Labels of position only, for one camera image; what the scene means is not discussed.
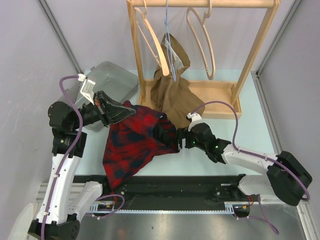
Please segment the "red plaid cloth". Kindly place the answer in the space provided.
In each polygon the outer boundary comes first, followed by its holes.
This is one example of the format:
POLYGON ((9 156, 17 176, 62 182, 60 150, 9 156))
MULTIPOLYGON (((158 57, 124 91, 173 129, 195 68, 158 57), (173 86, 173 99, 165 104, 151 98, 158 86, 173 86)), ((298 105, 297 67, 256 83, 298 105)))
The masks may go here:
POLYGON ((128 100, 124 105, 136 113, 110 126, 102 158, 112 190, 135 175, 153 157, 179 152, 177 129, 165 113, 133 105, 128 100))

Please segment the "grey aluminium frame post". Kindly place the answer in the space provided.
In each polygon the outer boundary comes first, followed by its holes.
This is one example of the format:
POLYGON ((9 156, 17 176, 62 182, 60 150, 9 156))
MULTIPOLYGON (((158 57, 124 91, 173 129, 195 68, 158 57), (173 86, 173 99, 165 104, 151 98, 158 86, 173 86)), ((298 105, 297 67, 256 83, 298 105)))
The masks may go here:
POLYGON ((283 146, 280 140, 280 136, 278 134, 277 126, 272 116, 270 104, 268 103, 268 98, 266 95, 266 91, 264 90, 262 84, 262 74, 266 68, 266 65, 270 61, 275 49, 279 45, 283 35, 285 34, 288 26, 290 25, 293 17, 295 16, 297 10, 299 9, 302 1, 301 0, 283 0, 282 3, 287 4, 282 10, 281 14, 281 22, 276 28, 276 32, 272 38, 272 41, 268 45, 268 49, 265 52, 263 58, 260 60, 257 69, 252 70, 251 76, 255 86, 255 90, 257 93, 257 97, 259 99, 259 103, 261 106, 261 110, 263 113, 264 121, 266 123, 266 127, 269 134, 269 139, 272 144, 272 149, 275 153, 280 153, 283 150, 283 146))

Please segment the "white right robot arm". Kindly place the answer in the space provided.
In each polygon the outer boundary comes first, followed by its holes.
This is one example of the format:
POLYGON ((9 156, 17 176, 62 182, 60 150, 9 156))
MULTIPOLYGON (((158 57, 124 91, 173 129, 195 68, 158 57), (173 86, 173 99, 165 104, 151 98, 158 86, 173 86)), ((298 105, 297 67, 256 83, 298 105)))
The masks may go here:
POLYGON ((257 173, 240 177, 230 188, 235 200, 242 201, 248 195, 275 195, 282 202, 297 206, 307 199, 306 190, 313 178, 292 153, 262 154, 235 148, 230 141, 215 137, 204 122, 186 127, 183 133, 187 149, 198 148, 214 163, 236 165, 257 173))

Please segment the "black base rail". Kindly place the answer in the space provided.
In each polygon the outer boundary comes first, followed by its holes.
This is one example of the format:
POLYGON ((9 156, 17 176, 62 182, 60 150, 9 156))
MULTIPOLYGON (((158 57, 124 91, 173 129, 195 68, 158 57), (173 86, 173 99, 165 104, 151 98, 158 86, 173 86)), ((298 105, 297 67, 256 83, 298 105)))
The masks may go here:
POLYGON ((124 211, 215 211, 226 202, 247 204, 256 194, 246 195, 238 189, 242 175, 229 176, 133 176, 111 189, 104 175, 77 175, 74 183, 97 180, 103 194, 124 196, 124 211))

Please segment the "light blue wire hanger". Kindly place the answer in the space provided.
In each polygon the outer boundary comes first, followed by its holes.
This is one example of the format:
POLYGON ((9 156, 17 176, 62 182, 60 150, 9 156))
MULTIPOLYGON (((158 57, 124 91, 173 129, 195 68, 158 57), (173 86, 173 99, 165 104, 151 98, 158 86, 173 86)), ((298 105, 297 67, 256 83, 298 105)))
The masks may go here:
POLYGON ((177 81, 177 75, 176 72, 178 68, 182 67, 182 61, 178 57, 177 53, 173 50, 172 43, 171 43, 171 34, 169 30, 169 22, 168 22, 168 1, 165 1, 165 18, 164 18, 164 26, 165 26, 165 40, 164 45, 166 47, 167 52, 167 60, 170 67, 170 72, 172 73, 172 77, 174 82, 177 81))

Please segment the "wooden clothes rack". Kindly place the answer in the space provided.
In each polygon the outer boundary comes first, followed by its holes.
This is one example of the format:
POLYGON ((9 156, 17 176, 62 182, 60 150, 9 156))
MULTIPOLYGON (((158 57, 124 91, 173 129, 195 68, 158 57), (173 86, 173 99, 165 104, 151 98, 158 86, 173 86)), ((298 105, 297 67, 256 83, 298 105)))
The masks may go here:
MULTIPOLYGON (((166 0, 146 0, 145 1, 148 7, 166 7, 166 0)), ((274 16, 280 5, 279 0, 168 0, 168 7, 186 7, 186 18, 190 17, 190 13, 193 13, 204 33, 206 42, 209 48, 210 62, 208 64, 203 47, 201 42, 195 32, 195 29, 191 21, 187 21, 190 30, 195 38, 196 44, 199 48, 204 68, 207 74, 207 80, 195 80, 190 81, 189 87, 190 90, 201 100, 207 101, 222 101, 232 107, 234 107, 238 117, 242 115, 242 109, 240 104, 239 95, 243 88, 243 85, 250 73, 250 70, 253 66, 253 63, 256 59, 256 56, 261 48, 262 43, 268 33, 270 25, 274 19, 274 16), (245 8, 245 9, 265 9, 265 15, 257 32, 257 35, 254 39, 242 72, 238 78, 237 82, 232 81, 215 81, 214 76, 216 73, 215 57, 212 47, 212 42, 210 40, 208 31, 206 29, 206 19, 208 19, 212 14, 213 8, 245 8)), ((131 35, 133 41, 133 48, 135 54, 135 61, 137 67, 137 74, 140 85, 140 96, 139 104, 147 107, 152 107, 151 103, 151 86, 152 81, 144 77, 140 44, 139 44, 139 35, 141 35, 140 30, 137 27, 136 14, 139 14, 134 10, 134 7, 139 9, 145 8, 142 0, 128 0, 126 2, 131 35)))

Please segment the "brown skirt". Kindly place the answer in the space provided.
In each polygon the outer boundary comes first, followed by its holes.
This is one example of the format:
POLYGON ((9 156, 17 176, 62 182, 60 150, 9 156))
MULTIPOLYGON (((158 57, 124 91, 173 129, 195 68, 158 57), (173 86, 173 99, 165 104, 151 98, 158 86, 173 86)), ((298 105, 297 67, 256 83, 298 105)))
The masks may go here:
POLYGON ((205 108, 204 102, 190 90, 190 82, 182 77, 191 64, 187 53, 173 35, 170 35, 170 43, 172 50, 167 50, 165 37, 162 38, 160 45, 164 56, 172 57, 176 79, 172 73, 164 76, 158 66, 153 75, 150 100, 153 109, 164 112, 178 129, 189 125, 187 114, 200 107, 197 113, 202 115, 205 108))

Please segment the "grey plastic bin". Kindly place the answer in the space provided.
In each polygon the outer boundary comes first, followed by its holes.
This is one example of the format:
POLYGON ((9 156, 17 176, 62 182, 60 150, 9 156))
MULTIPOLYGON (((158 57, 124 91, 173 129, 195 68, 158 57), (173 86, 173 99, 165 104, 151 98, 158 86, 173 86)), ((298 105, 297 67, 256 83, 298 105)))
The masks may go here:
MULTIPOLYGON (((84 74, 87 79, 95 82, 93 92, 104 91, 113 100, 123 103, 129 100, 138 91, 139 78, 137 75, 110 62, 104 61, 84 74)), ((81 95, 82 82, 77 81, 72 87, 67 88, 72 102, 76 107, 90 102, 81 95)), ((104 127, 101 121, 85 126, 87 130, 99 132, 104 127)))

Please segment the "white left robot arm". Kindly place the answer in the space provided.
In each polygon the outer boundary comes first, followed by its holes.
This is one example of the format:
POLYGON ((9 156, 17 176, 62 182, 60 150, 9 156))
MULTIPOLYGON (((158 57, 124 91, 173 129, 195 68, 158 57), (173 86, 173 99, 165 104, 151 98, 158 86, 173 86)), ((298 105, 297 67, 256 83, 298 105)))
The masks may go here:
POLYGON ((52 167, 42 205, 28 234, 39 240, 74 240, 94 201, 113 196, 113 190, 136 174, 153 157, 177 153, 177 129, 161 111, 129 101, 117 102, 104 91, 84 93, 87 102, 54 102, 48 109, 52 129, 52 167), (69 202, 87 134, 83 127, 101 122, 109 128, 104 177, 93 176, 69 202))

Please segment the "left aluminium frame post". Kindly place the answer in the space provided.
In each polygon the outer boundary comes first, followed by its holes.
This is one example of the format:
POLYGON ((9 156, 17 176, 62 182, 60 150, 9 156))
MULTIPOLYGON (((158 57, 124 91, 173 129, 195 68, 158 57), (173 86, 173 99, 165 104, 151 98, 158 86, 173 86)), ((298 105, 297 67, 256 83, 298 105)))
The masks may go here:
POLYGON ((65 52, 68 60, 70 61, 72 67, 78 74, 82 74, 83 70, 81 69, 52 9, 50 8, 50 5, 48 4, 47 0, 37 0, 36 1, 42 10, 45 18, 47 19, 51 29, 53 30, 58 42, 60 43, 63 51, 65 52))

